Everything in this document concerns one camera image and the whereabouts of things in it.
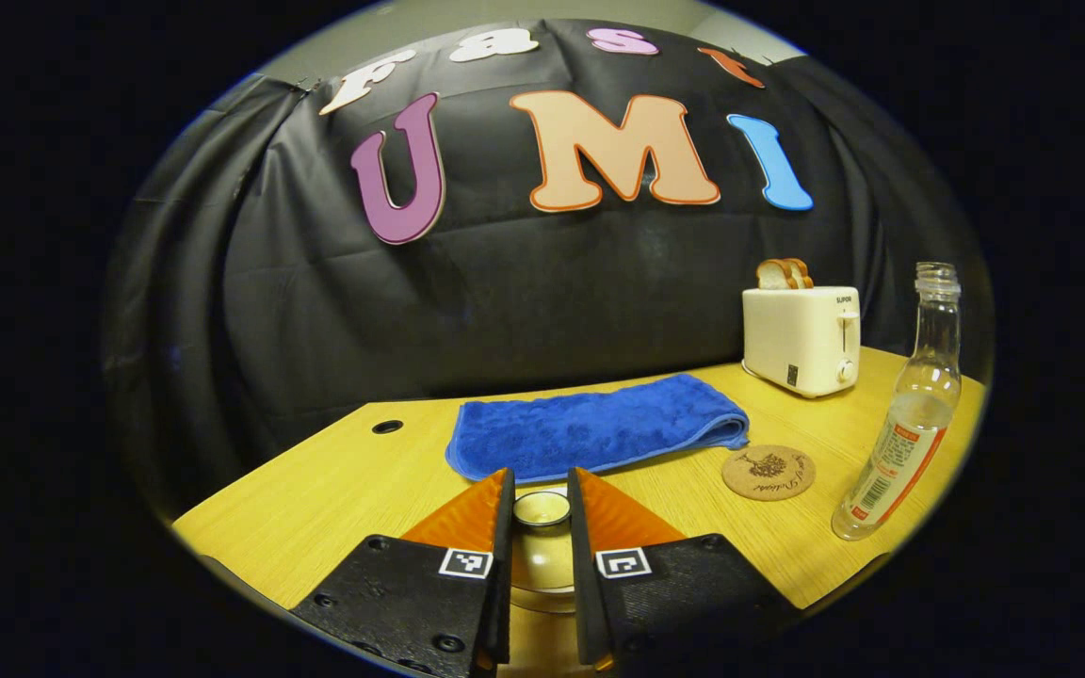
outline letter m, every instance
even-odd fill
[[[642,170],[651,155],[658,201],[707,205],[719,197],[718,187],[705,175],[689,129],[685,106],[664,97],[637,94],[614,125],[572,91],[526,91],[509,100],[528,112],[538,137],[542,183],[531,193],[539,210],[582,210],[602,201],[602,189],[585,179],[580,153],[624,199],[634,201],[642,186]]]

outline folded towel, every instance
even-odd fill
[[[518,482],[559,481],[694,447],[748,444],[748,415],[709,383],[676,374],[612,394],[463,404],[447,463],[471,481],[512,468]]]

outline black cloth backdrop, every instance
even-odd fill
[[[447,59],[460,39],[512,26],[531,30],[537,50]],[[373,400],[739,360],[739,293],[769,257],[804,259],[818,286],[857,287],[863,344],[899,354],[914,340],[916,261],[955,263],[961,370],[990,381],[976,240],[885,112],[810,56],[735,55],[766,85],[754,89],[697,51],[712,44],[633,27],[660,54],[608,53],[585,35],[600,26],[633,27],[548,18],[427,39],[328,116],[318,112],[344,74],[314,89],[255,74],[187,128],[135,197],[103,317],[116,442],[166,519]],[[603,188],[598,206],[535,209],[537,141],[509,99],[539,89],[574,91],[615,124],[633,95],[679,100],[723,197],[671,205],[642,190],[625,202],[586,161]],[[386,132],[388,190],[408,202],[408,145],[392,120],[430,91],[445,207],[424,238],[387,245],[368,226],[349,155]],[[729,113],[779,130],[813,209],[767,204]]]

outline cork coaster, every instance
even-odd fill
[[[723,481],[727,488],[750,499],[789,499],[815,482],[815,460],[793,447],[744,447],[723,464]]]

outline foam letter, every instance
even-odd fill
[[[362,99],[371,90],[370,87],[367,87],[367,82],[383,82],[384,78],[387,78],[392,75],[393,69],[396,69],[396,64],[404,63],[417,55],[418,53],[412,50],[405,50],[399,54],[388,56],[387,60],[379,60],[374,64],[362,66],[357,72],[341,78],[337,93],[332,95],[332,102],[329,102],[328,106],[320,108],[320,115],[329,115],[329,113],[345,106],[346,103]]]
[[[660,48],[647,42],[634,30],[622,27],[595,27],[585,35],[593,39],[593,47],[605,52],[622,54],[659,54]]]
[[[542,184],[531,193],[539,210],[582,210],[602,201],[602,189],[585,179],[580,153],[593,163],[624,201],[634,201],[651,154],[655,180],[651,194],[679,205],[718,201],[718,187],[705,175],[689,129],[685,106],[664,97],[637,94],[621,127],[572,91],[526,91],[509,100],[528,112],[538,137]]]
[[[766,184],[762,194],[770,205],[783,210],[808,210],[815,206],[810,194],[797,183],[797,177],[789,166],[789,158],[784,157],[784,151],[776,140],[778,133],[775,127],[765,120],[740,116],[738,113],[727,116],[727,121],[743,132],[744,139],[753,148],[753,153],[761,163],[761,170],[765,171]]]
[[[494,54],[518,54],[529,52],[538,46],[538,42],[531,39],[531,31],[524,27],[503,27],[464,39],[460,42],[460,48],[451,52],[451,61],[463,63]]]
[[[362,196],[362,209],[367,212],[367,222],[384,243],[403,245],[417,240],[425,235],[443,214],[443,197],[446,196],[443,158],[430,117],[436,103],[438,94],[425,94],[405,106],[392,124],[392,127],[405,132],[409,141],[409,157],[418,188],[408,205],[397,207],[388,196],[381,153],[383,138],[386,137],[384,132],[367,137],[350,155],[349,167],[358,172],[358,190]]]
[[[723,66],[725,72],[738,77],[741,81],[748,82],[748,85],[753,87],[760,87],[760,89],[765,89],[765,82],[758,81],[756,78],[750,76],[748,74],[748,66],[740,64],[739,61],[732,60],[731,56],[728,56],[718,50],[711,50],[709,47],[699,47],[697,51],[703,54],[709,54],[716,64]]]

